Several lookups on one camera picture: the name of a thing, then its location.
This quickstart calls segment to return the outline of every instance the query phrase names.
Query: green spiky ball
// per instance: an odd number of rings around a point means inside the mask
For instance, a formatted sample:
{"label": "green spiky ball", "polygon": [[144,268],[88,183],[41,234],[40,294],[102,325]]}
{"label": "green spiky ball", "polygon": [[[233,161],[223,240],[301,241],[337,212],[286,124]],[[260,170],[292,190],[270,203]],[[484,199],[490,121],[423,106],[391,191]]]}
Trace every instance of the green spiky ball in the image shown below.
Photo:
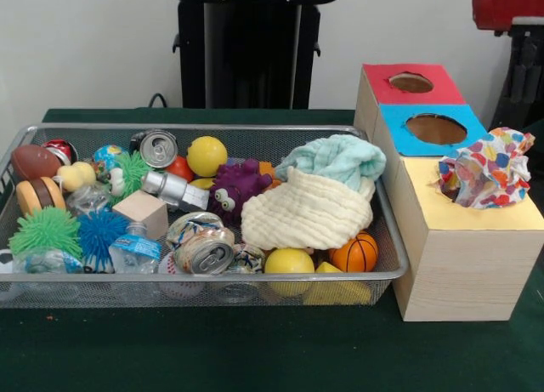
{"label": "green spiky ball", "polygon": [[142,177],[147,174],[148,171],[152,171],[149,165],[145,163],[139,151],[135,151],[132,155],[128,153],[122,153],[116,158],[117,166],[122,169],[122,177],[125,181],[125,188],[121,196],[113,198],[113,205],[116,205],[127,196],[132,195],[134,192],[142,187]]}
{"label": "green spiky ball", "polygon": [[27,214],[18,218],[17,222],[19,231],[9,238],[9,249],[15,257],[36,247],[52,247],[81,260],[82,249],[77,237],[79,222],[64,209],[46,207],[32,216]]}

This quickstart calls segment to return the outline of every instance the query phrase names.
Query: googly eye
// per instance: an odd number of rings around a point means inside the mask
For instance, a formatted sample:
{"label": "googly eye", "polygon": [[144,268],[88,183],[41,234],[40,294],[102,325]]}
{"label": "googly eye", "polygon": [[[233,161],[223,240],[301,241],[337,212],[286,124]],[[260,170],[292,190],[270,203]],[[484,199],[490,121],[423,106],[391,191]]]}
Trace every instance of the googly eye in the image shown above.
{"label": "googly eye", "polygon": [[225,188],[221,188],[220,190],[215,191],[215,199],[218,202],[222,202],[225,198],[229,197],[229,193]]}
{"label": "googly eye", "polygon": [[231,212],[235,208],[236,204],[232,198],[226,198],[221,202],[221,207],[224,211]]}

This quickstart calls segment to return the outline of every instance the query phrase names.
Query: wooden cube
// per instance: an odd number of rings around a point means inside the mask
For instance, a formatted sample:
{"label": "wooden cube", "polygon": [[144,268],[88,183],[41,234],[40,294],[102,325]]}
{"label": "wooden cube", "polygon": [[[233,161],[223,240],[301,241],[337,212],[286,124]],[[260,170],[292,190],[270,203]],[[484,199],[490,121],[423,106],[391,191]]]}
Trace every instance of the wooden cube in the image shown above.
{"label": "wooden cube", "polygon": [[[354,125],[388,158],[382,180],[410,260],[407,274],[394,281],[402,316],[508,320],[541,251],[544,219],[529,197],[481,210],[444,196],[439,159],[482,138],[485,129],[443,69],[426,73],[432,90],[401,94],[390,84],[398,68],[374,67],[363,67]],[[426,128],[422,133],[409,127],[414,118]],[[435,119],[448,123],[437,126]]]}
{"label": "wooden cube", "polygon": [[145,223],[150,239],[157,240],[167,234],[167,204],[142,190],[137,190],[116,204],[113,210],[133,222]]}

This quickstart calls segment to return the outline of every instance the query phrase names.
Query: football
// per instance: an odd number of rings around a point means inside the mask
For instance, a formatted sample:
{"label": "football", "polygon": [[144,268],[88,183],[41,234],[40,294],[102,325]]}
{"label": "football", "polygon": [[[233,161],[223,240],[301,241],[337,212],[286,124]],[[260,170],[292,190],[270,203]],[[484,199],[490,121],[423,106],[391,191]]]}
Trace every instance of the football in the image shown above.
{"label": "football", "polygon": [[22,145],[11,153],[11,164],[21,179],[52,178],[60,167],[59,158],[39,145]]}

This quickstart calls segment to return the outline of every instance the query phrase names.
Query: orange basketball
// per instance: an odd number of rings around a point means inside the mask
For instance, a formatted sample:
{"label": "orange basketball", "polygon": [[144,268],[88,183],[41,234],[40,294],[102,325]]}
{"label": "orange basketball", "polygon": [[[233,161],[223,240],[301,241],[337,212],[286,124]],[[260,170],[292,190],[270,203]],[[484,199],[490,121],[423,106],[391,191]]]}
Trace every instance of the orange basketball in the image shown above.
{"label": "orange basketball", "polygon": [[362,230],[343,247],[329,250],[329,258],[332,264],[346,273],[372,271],[377,262],[377,244],[372,236]]}

